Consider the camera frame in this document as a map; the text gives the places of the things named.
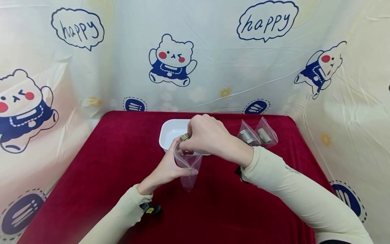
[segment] black wristwatch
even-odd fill
[[[157,215],[163,211],[160,204],[152,205],[152,202],[140,204],[140,208],[144,213]]]
[[[240,180],[242,182],[249,184],[249,182],[246,182],[243,180],[243,173],[241,172],[241,166],[238,166],[238,168],[236,169],[236,171],[234,173],[240,177]]]

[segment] bear face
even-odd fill
[[[34,110],[42,101],[39,87],[26,71],[17,69],[0,78],[0,117],[12,117]]]
[[[165,34],[157,48],[156,56],[165,65],[181,68],[190,63],[193,47],[190,41],[176,42],[170,34]]]
[[[331,77],[342,64],[341,51],[347,43],[345,41],[323,52],[318,62],[326,77]]]

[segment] white bowl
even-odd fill
[[[161,127],[159,144],[165,152],[169,149],[169,146],[172,144],[172,141],[181,135],[187,133],[187,126],[189,119],[170,119],[166,121]]]

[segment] clear plastic bag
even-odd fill
[[[261,146],[259,135],[244,120],[241,120],[241,128],[237,137],[249,146]]]
[[[253,130],[244,120],[241,121],[240,132],[237,135],[243,142],[249,146],[262,146],[270,148],[278,144],[278,136],[269,126],[267,120],[262,117]]]
[[[267,120],[262,117],[260,122],[257,124],[255,131],[260,137],[261,146],[270,148],[278,144],[278,136],[275,131],[269,126]]]
[[[203,155],[197,152],[194,152],[192,155],[186,155],[182,150],[180,150],[179,144],[180,142],[176,144],[174,152],[176,165],[180,168],[196,169],[199,171]],[[190,192],[195,185],[196,178],[197,175],[182,176],[180,177],[181,185],[186,191]]]

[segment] right hand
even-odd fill
[[[195,115],[188,123],[188,133],[191,138],[180,143],[181,150],[213,154],[243,167],[252,161],[253,149],[208,114]]]

